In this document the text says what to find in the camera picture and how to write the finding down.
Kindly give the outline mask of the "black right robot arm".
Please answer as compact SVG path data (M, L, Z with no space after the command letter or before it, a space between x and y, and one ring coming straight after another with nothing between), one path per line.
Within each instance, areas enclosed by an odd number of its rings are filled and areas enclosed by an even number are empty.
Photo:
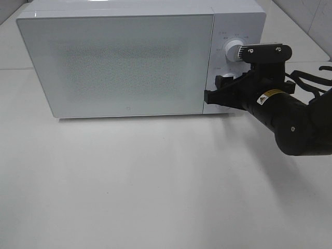
M216 76L206 90L207 104L245 110L273 132L278 148L290 156L331 154L331 80L303 71L286 73L285 63L253 63L242 76Z

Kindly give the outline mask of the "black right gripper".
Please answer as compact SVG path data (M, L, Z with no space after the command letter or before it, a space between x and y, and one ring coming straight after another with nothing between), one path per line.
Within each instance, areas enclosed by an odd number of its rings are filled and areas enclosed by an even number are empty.
M285 63L253 63L243 76L215 77L216 90L205 90L206 104L245 110L260 122L271 122L295 92L295 83L285 80Z

